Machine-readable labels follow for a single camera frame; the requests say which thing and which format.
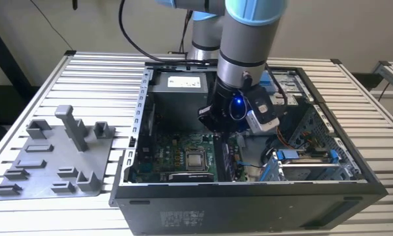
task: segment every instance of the gray plastic holder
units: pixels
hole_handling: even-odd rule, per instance
[[[28,125],[29,138],[4,173],[0,200],[100,194],[116,129],[104,121],[85,126],[72,111],[72,106],[56,110],[64,126],[49,126],[45,120]],[[81,142],[87,149],[79,149]]]

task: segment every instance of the aluminum work table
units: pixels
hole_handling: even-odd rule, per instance
[[[157,56],[177,59],[173,55]],[[75,117],[81,118],[85,125],[105,120],[117,128],[104,190],[97,197],[1,201],[0,236],[132,235],[121,211],[109,207],[108,200],[121,149],[128,146],[144,62],[148,60],[141,55],[85,52],[63,57],[0,142],[0,183],[25,143],[28,122],[32,118],[41,118],[49,125],[61,125],[53,112],[60,104],[71,104]],[[375,205],[331,231],[271,235],[393,236],[393,117],[341,64],[328,59],[280,58],[271,58],[268,63],[271,66],[304,68],[389,192]]]

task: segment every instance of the open computer tower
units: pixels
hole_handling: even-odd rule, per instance
[[[332,229],[388,194],[303,69],[272,71],[279,128],[224,141],[197,120],[216,67],[147,63],[109,202],[135,235]]]

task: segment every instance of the gray cylindrical arm segment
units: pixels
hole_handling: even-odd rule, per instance
[[[227,12],[224,17],[217,75],[235,88],[243,86],[244,71],[257,84],[269,55],[279,20],[264,26],[240,23]]]
[[[203,47],[220,47],[223,31],[223,17],[213,17],[195,21],[192,42]]]
[[[227,13],[221,39],[223,54],[241,62],[260,62],[267,59],[276,36],[279,21],[271,25],[249,26]]]
[[[176,8],[207,12],[223,16],[225,12],[224,0],[175,0]]]

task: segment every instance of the sticker label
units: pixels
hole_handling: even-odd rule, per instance
[[[168,87],[171,88],[200,88],[200,77],[171,76],[168,81]]]
[[[161,211],[161,225],[164,227],[195,227],[203,225],[204,210]]]

